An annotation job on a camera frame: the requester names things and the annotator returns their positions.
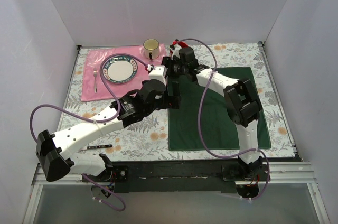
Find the red object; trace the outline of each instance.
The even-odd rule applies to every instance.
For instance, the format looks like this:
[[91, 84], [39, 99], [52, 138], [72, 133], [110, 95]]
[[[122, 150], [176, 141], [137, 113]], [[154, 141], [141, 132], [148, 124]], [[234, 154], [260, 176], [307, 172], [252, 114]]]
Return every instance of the red object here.
[[174, 41], [174, 42], [173, 42], [173, 45], [177, 45], [177, 44], [178, 44], [180, 47], [182, 47], [182, 48], [188, 47], [188, 45], [187, 45], [186, 43], [178, 42], [178, 41]]

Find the mug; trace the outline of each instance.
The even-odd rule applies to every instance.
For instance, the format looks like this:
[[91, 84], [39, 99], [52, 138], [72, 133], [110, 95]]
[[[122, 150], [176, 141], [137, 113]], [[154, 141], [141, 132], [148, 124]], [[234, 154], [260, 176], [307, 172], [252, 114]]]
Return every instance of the mug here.
[[159, 56], [159, 42], [156, 39], [147, 39], [143, 43], [144, 56], [147, 59], [156, 59]]

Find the green cloth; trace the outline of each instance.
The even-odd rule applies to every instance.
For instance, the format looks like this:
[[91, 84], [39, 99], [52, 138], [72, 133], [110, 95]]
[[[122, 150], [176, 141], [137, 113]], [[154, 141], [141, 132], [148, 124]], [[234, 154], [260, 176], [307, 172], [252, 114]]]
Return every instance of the green cloth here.
[[[250, 67], [218, 68], [217, 71], [230, 78], [246, 78], [254, 82]], [[170, 86], [173, 81], [179, 82], [182, 100], [180, 109], [168, 110], [169, 150], [202, 150], [204, 148], [198, 135], [197, 114], [204, 88], [188, 81], [185, 76], [180, 76], [178, 79], [169, 80], [169, 92], [171, 92]], [[225, 99], [212, 90], [208, 90], [205, 95], [201, 126], [203, 139], [209, 149], [239, 149], [237, 130], [228, 116]], [[257, 132], [259, 148], [271, 148], [262, 111], [258, 120]]]

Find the pink placemat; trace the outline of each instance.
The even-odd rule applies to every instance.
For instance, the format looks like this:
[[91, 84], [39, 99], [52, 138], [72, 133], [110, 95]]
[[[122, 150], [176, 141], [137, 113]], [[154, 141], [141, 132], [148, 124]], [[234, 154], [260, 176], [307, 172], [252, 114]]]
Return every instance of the pink placemat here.
[[[84, 64], [81, 101], [113, 99], [113, 97], [103, 84], [99, 73], [96, 78], [97, 92], [94, 92], [94, 68], [97, 68], [99, 70], [101, 63], [107, 56], [117, 53], [127, 53], [142, 59], [142, 61], [147, 64], [159, 65], [162, 63], [162, 57], [166, 55], [164, 45], [161, 44], [159, 48], [160, 55], [158, 56], [158, 58], [153, 60], [147, 59], [143, 55], [142, 46], [117, 47], [111, 49], [89, 51], [86, 58], [86, 63]], [[137, 73], [131, 81], [123, 84], [114, 84], [108, 82], [108, 86], [118, 98], [122, 97], [130, 90], [140, 89], [142, 87], [142, 81], [149, 79], [148, 72], [144, 69], [144, 66], [139, 62], [137, 62], [137, 65]]]

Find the knife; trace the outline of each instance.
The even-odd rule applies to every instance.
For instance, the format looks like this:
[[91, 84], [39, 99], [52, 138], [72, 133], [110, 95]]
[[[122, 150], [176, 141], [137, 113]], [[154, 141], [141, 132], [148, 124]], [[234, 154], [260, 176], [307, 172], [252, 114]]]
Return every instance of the knife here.
[[93, 150], [93, 149], [98, 149], [98, 148], [110, 148], [112, 147], [111, 144], [108, 144], [108, 145], [98, 145], [98, 146], [85, 146], [83, 148], [80, 149], [80, 151], [83, 151], [83, 150]]

